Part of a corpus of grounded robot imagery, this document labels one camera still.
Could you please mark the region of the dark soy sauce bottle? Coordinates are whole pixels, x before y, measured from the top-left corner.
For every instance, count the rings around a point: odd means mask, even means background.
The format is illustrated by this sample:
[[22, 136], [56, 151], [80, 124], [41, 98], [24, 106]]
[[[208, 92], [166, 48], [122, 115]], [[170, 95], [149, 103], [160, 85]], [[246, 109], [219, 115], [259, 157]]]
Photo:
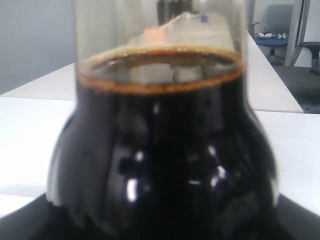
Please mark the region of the dark soy sauce bottle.
[[76, 106], [46, 199], [51, 240], [255, 240], [276, 162], [247, 97], [242, 0], [76, 0]]

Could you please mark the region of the blue office chair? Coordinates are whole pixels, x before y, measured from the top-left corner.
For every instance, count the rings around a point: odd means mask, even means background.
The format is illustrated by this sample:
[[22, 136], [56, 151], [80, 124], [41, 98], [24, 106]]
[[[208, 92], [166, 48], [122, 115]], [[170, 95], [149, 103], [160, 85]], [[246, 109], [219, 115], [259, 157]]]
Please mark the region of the blue office chair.
[[276, 50], [288, 45], [293, 8], [292, 4], [269, 5], [265, 10], [260, 32], [253, 36], [258, 46], [269, 48], [269, 54], [265, 57], [273, 66], [285, 64], [285, 57], [277, 55]]

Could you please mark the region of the black office chair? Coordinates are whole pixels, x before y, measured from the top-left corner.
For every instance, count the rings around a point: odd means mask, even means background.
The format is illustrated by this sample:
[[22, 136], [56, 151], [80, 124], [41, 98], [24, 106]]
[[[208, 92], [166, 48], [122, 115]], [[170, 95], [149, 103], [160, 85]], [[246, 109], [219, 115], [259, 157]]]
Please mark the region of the black office chair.
[[275, 66], [274, 70], [306, 114], [320, 113], [320, 43], [302, 42], [311, 53], [311, 67]]

